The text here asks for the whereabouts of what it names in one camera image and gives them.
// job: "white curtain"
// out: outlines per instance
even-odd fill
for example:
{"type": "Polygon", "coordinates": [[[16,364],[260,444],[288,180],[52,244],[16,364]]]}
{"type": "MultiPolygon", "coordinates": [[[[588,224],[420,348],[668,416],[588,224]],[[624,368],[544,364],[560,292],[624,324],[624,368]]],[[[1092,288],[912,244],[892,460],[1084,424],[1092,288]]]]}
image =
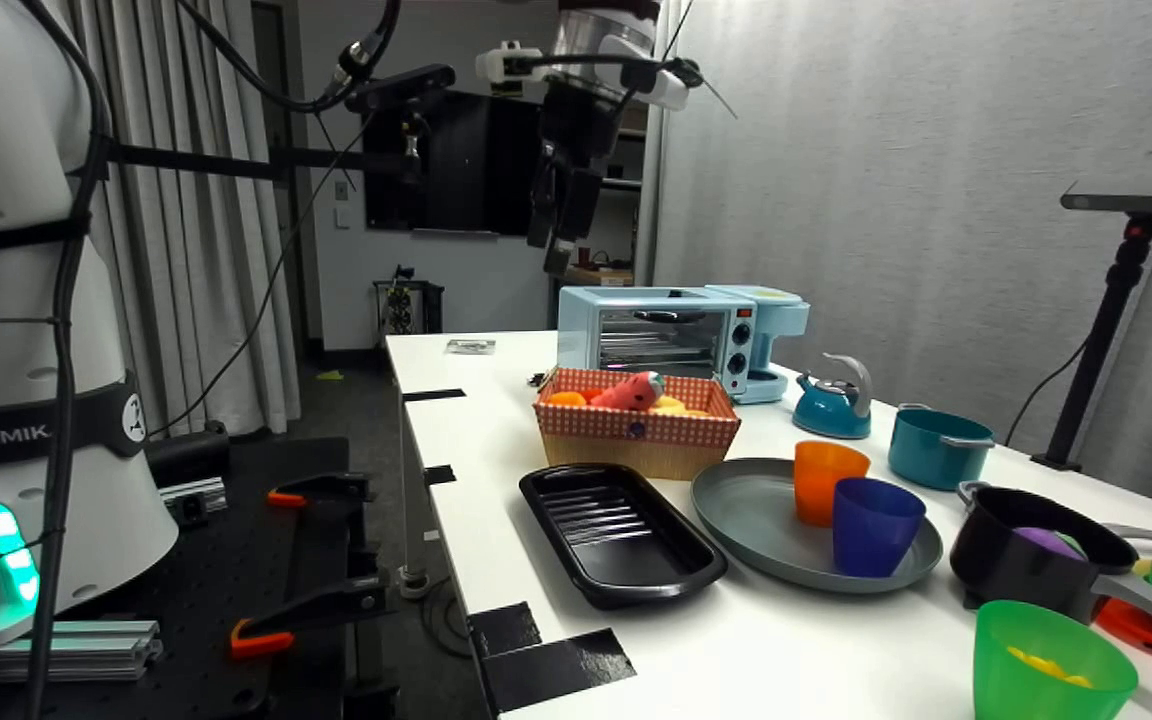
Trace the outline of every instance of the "white curtain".
{"type": "MultiPolygon", "coordinates": [[[[124,144],[268,160],[260,96],[200,40],[176,0],[60,8],[124,144]]],[[[252,4],[196,0],[196,8],[256,60],[252,4]]],[[[120,288],[148,428],[184,416],[244,348],[172,432],[204,420],[220,420],[232,436],[284,432],[300,416],[300,384],[284,272],[276,272],[284,232],[272,184],[112,164],[96,204],[92,240],[120,288]]]]}
{"type": "MultiPolygon", "coordinates": [[[[1060,192],[1152,176],[1152,4],[696,0],[676,52],[736,116],[692,92],[652,120],[648,280],[792,288],[812,324],[780,360],[856,352],[884,400],[1004,436],[1124,228],[1060,192]]],[[[1048,444],[1068,376],[1016,448],[1048,444]]],[[[1152,492],[1152,268],[1100,388],[1076,460],[1152,492]]]]}

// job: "green light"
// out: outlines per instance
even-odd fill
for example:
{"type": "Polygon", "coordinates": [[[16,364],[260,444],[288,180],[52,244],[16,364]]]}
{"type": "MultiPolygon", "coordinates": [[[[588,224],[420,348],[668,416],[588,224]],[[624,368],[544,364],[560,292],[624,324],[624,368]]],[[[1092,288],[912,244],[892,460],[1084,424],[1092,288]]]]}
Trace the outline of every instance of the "green light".
{"type": "Polygon", "coordinates": [[[20,524],[8,504],[0,504],[0,556],[8,564],[8,580],[24,604],[40,600],[40,572],[24,548],[20,524]]]}

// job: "white table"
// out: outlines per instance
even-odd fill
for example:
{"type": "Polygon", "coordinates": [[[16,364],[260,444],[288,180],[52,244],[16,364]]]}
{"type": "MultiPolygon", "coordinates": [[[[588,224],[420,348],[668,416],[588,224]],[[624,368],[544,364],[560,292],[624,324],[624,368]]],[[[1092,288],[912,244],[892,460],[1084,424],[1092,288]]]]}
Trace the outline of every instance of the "white table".
{"type": "MultiPolygon", "coordinates": [[[[532,420],[536,372],[556,360],[552,332],[388,336],[400,392],[464,388],[456,400],[408,404],[416,464],[452,464],[432,484],[440,532],[468,612],[528,604],[544,640],[612,628],[636,676],[532,704],[508,716],[972,716],[972,612],[952,588],[948,560],[920,588],[880,600],[840,600],[776,584],[732,560],[728,576],[672,612],[600,612],[552,556],[520,496],[520,476],[544,468],[532,420]],[[448,340],[496,340],[488,356],[448,356],[448,340]]],[[[740,408],[728,456],[792,456],[804,436],[784,404],[740,408]]],[[[896,408],[876,404],[860,440],[876,476],[888,472],[896,408]]],[[[1052,472],[1012,448],[992,448],[984,480],[1016,484],[1104,524],[1152,528],[1152,500],[1080,472],[1052,472]]],[[[652,480],[692,520],[692,484],[652,480]]],[[[952,548],[964,508],[952,492],[920,492],[952,548]]],[[[1152,716],[1152,656],[1120,644],[1140,668],[1124,716],[1152,716]]]]}

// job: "black tray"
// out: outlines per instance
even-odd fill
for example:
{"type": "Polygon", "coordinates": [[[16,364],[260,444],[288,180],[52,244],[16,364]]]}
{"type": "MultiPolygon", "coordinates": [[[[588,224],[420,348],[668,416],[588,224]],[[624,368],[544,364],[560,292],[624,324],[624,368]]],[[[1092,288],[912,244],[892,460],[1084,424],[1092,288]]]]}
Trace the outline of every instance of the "black tray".
{"type": "Polygon", "coordinates": [[[632,468],[560,464],[520,488],[596,608],[684,600],[728,572],[724,552],[632,468]]]}

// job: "gray plate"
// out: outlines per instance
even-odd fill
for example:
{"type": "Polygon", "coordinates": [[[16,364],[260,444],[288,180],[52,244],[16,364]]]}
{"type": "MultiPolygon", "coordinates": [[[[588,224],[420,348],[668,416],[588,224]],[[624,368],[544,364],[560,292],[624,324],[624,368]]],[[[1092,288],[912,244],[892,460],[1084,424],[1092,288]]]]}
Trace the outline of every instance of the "gray plate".
{"type": "Polygon", "coordinates": [[[744,564],[788,584],[840,596],[884,596],[924,580],[940,560],[940,532],[924,520],[892,576],[840,576],[828,528],[796,524],[788,460],[728,460],[692,484],[704,528],[744,564]]]}

